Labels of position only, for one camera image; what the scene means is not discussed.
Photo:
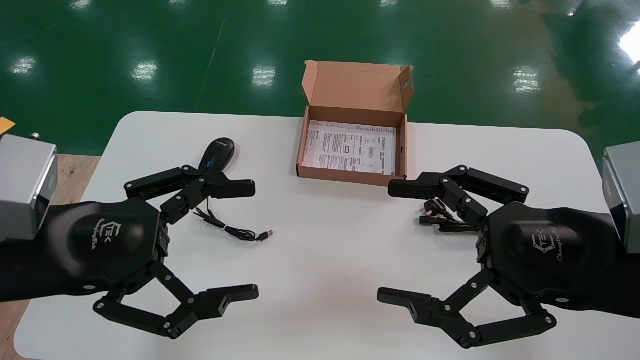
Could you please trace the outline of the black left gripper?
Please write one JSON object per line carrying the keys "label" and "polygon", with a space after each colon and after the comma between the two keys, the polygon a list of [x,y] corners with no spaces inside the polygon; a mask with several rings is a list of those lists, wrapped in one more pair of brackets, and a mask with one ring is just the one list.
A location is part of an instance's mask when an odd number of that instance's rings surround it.
{"label": "black left gripper", "polygon": [[[1,301],[108,291],[94,303],[98,315],[175,340],[198,321],[221,318],[231,303],[259,297],[256,284],[210,288],[195,294],[157,262],[169,252],[166,224],[178,223],[208,198],[253,197],[253,180],[230,180],[222,172],[185,165],[137,178],[125,183],[124,189],[130,199],[123,202],[55,205],[34,239],[3,240]],[[159,212],[146,202],[174,192]],[[179,301],[169,315],[122,303],[130,292],[151,280],[158,280]]]}

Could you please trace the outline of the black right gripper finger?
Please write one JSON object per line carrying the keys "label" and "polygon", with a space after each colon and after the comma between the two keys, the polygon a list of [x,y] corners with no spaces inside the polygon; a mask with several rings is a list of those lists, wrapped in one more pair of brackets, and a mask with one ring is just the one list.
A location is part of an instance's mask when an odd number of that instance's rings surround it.
{"label": "black right gripper finger", "polygon": [[393,179],[388,184],[388,194],[393,198],[438,198],[474,230],[482,228],[489,212],[471,194],[507,205],[525,203],[529,193],[522,184],[465,165],[442,173],[423,172],[416,180]]}

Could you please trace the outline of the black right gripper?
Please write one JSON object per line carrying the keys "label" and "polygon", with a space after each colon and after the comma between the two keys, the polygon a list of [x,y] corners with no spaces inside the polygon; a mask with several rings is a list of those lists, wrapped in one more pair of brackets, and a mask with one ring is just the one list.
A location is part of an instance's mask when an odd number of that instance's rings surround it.
{"label": "black right gripper", "polygon": [[[377,290],[377,300],[406,308],[414,323],[442,330],[463,349],[555,328],[557,320],[541,304],[639,317],[639,255],[626,251],[608,214],[508,203],[487,217],[477,251],[482,271],[445,300],[388,287]],[[491,286],[525,315],[468,322],[462,309]]]}

